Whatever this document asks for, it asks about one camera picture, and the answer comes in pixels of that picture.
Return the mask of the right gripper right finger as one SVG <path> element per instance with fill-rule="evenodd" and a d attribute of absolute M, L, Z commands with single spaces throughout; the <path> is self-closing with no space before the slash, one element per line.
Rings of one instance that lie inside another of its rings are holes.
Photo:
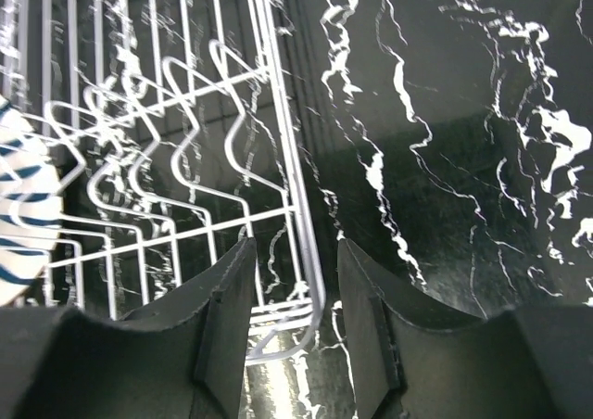
<path fill-rule="evenodd" d="M 354 242 L 337 271 L 361 418 L 588 418 L 592 310 L 481 319 L 429 297 Z"/>

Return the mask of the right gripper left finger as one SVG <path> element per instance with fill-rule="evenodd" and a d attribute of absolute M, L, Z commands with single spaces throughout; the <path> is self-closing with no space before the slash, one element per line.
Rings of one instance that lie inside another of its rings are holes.
<path fill-rule="evenodd" d="M 73 307 L 1 311 L 5 418 L 235 418 L 256 242 L 118 321 Z"/>

